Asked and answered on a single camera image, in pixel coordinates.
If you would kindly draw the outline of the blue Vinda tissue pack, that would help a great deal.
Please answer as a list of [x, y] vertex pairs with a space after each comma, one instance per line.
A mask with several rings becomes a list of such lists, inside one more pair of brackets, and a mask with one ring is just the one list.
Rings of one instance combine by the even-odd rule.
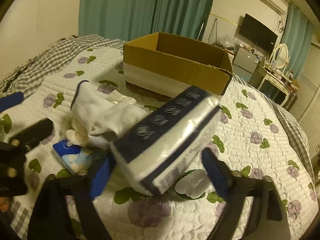
[[78, 174], [81, 170], [89, 169], [101, 154], [97, 148], [69, 145], [67, 139], [55, 143], [53, 151], [72, 174]]

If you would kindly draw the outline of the white sock navy trim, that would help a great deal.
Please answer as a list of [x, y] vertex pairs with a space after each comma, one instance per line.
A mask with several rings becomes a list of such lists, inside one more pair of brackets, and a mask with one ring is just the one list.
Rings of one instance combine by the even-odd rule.
[[[109, 89], [106, 97], [113, 90]], [[137, 104], [112, 103], [103, 98], [89, 81], [81, 81], [71, 104], [72, 119], [78, 120], [86, 129], [88, 143], [86, 146], [108, 148], [110, 142], [121, 138], [133, 126], [143, 120], [150, 111]]]

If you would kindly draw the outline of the silver navy tissue pack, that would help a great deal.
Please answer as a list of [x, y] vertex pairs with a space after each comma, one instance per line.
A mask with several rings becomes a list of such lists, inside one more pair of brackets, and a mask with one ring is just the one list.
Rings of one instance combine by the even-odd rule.
[[220, 118], [219, 100], [191, 86], [111, 143], [131, 187], [163, 194], [211, 141]]

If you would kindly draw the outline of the cream socks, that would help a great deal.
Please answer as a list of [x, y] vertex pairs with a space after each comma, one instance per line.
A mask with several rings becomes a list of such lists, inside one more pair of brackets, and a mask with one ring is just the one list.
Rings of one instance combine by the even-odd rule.
[[78, 120], [73, 119], [72, 128], [66, 131], [66, 139], [70, 145], [78, 145], [80, 147], [85, 147], [88, 143], [88, 134], [86, 129], [78, 122]]

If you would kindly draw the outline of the grey checked bed sheet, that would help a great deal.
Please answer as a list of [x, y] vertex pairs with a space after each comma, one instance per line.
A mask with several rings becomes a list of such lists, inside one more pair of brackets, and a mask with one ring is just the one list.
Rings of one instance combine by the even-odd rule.
[[1, 98], [17, 92], [28, 98], [40, 87], [46, 76], [61, 71], [82, 51], [90, 52], [98, 47], [122, 50], [124, 43], [123, 40], [104, 38], [97, 34], [62, 38], [2, 79]]

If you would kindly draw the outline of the white round cotton pad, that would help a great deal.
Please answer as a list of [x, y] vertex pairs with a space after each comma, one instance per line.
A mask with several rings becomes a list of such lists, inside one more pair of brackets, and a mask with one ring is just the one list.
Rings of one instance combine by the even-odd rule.
[[211, 181], [207, 176], [207, 172], [203, 169], [196, 169], [176, 183], [175, 191], [191, 199], [197, 199], [205, 193], [210, 185]]

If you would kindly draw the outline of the floral quilted white blanket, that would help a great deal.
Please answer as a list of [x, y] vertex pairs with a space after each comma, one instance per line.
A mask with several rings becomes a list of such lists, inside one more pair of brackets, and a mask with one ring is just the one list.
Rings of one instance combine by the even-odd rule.
[[[49, 118], [54, 134], [27, 155], [25, 175], [28, 193], [12, 204], [14, 223], [25, 238], [30, 213], [46, 176], [65, 175], [66, 169], [53, 152], [70, 128], [71, 102], [77, 84], [88, 80], [94, 88], [112, 85], [131, 96], [125, 87], [123, 53], [119, 49], [86, 49], [63, 70], [47, 76], [37, 91], [22, 104], [6, 111], [12, 125], [1, 133], [1, 141]], [[284, 204], [292, 239], [299, 239], [317, 215], [317, 197], [311, 177], [291, 147], [284, 126], [272, 107], [255, 90], [232, 81], [221, 99], [211, 147], [231, 170], [246, 177], [270, 176]], [[200, 199], [179, 196], [174, 189], [155, 198], [145, 198], [129, 185], [115, 168], [95, 208], [113, 239], [206, 239], [224, 208], [224, 201], [213, 187]]]

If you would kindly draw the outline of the brown cardboard box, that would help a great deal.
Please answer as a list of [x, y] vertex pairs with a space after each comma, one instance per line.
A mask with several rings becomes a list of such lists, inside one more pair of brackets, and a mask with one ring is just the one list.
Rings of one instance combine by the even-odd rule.
[[126, 42], [123, 52], [126, 83], [169, 98], [190, 86], [220, 98], [233, 77], [227, 51], [188, 37], [154, 33]]

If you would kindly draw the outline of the teal window curtain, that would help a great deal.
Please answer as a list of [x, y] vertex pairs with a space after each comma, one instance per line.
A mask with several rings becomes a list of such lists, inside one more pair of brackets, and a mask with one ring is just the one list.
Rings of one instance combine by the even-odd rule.
[[79, 35], [131, 41], [165, 32], [201, 40], [213, 0], [80, 0]]

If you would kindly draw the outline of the white dressing table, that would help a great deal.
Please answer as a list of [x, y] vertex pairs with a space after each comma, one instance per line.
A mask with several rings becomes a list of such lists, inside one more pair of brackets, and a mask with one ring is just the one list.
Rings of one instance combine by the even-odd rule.
[[268, 69], [259, 64], [254, 70], [248, 84], [287, 111], [290, 111], [297, 101], [297, 92], [288, 82], [277, 78]]

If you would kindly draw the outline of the small silver refrigerator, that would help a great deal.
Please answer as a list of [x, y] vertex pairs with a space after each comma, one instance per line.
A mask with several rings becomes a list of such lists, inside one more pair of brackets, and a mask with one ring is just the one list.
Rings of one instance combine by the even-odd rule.
[[241, 46], [238, 46], [238, 49], [236, 51], [236, 54], [233, 60], [233, 63], [235, 65], [253, 74], [257, 67], [258, 62], [259, 62], [259, 59], [257, 55], [251, 53], [245, 48], [242, 48]]

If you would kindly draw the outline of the white oval vanity mirror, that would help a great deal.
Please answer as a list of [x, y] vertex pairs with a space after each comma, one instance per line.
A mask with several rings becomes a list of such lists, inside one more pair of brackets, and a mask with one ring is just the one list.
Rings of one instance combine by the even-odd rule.
[[281, 43], [272, 51], [271, 67], [283, 69], [289, 62], [289, 49], [286, 44]]

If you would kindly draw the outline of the teal corner curtain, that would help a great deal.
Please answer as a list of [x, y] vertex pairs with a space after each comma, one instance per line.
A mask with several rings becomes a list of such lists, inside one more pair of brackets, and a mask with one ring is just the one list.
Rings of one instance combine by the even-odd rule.
[[301, 14], [292, 3], [289, 4], [287, 20], [281, 42], [289, 50], [289, 63], [286, 71], [293, 72], [293, 78], [298, 80], [303, 71], [311, 46], [313, 24]]

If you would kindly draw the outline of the black wall television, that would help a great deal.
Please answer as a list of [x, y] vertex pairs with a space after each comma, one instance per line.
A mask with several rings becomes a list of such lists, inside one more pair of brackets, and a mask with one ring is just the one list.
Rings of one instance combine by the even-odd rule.
[[239, 34], [271, 54], [278, 35], [251, 15], [244, 16]]

